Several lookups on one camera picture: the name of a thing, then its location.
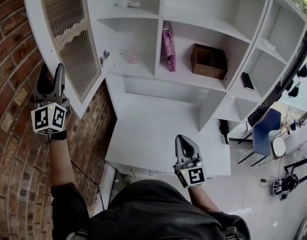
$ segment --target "brown box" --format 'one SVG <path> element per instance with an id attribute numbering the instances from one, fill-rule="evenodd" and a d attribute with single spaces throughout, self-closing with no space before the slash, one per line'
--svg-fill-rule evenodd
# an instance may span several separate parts
<path id="1" fill-rule="evenodd" d="M 191 54 L 192 73 L 223 80 L 227 58 L 223 50 L 195 43 Z"/>

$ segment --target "brick wall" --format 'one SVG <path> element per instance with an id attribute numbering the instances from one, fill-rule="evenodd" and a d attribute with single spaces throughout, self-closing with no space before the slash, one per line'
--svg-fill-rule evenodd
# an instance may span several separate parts
<path id="1" fill-rule="evenodd" d="M 0 0 L 0 239 L 52 239 L 49 143 L 34 134 L 33 84 L 43 63 L 24 0 Z M 82 119 L 68 118 L 71 158 L 99 182 L 116 118 L 101 85 Z M 96 188 L 77 169 L 91 213 Z"/>

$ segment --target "smartphone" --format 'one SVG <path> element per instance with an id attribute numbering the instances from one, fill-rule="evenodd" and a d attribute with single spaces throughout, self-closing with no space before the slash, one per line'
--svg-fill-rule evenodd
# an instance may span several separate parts
<path id="1" fill-rule="evenodd" d="M 241 79 L 242 79 L 244 88 L 246 88 L 249 91 L 254 90 L 254 86 L 253 86 L 252 80 L 249 77 L 249 74 L 243 72 L 242 75 L 241 75 Z"/>

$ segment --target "white cabinet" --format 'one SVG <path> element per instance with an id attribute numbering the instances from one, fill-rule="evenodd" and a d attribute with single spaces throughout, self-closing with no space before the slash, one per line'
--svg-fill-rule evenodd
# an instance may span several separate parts
<path id="1" fill-rule="evenodd" d="M 97 56 L 110 52 L 101 76 L 117 123 L 106 160 L 173 173 L 182 134 L 198 143 L 208 175 L 229 175 L 219 119 L 233 131 L 269 95 L 295 57 L 307 17 L 290 0 L 132 0 L 140 8 L 119 1 L 86 0 Z M 166 68 L 164 21 L 173 30 L 175 72 Z M 192 73 L 194 43 L 224 50 L 223 80 Z M 254 91 L 244 88 L 243 72 Z"/>

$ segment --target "cabinet door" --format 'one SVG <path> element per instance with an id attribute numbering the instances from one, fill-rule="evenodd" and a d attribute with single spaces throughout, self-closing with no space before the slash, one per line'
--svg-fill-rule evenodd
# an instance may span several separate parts
<path id="1" fill-rule="evenodd" d="M 25 0 L 28 19 L 52 75 L 65 67 L 65 95 L 82 117 L 104 79 L 97 58 L 87 0 Z"/>

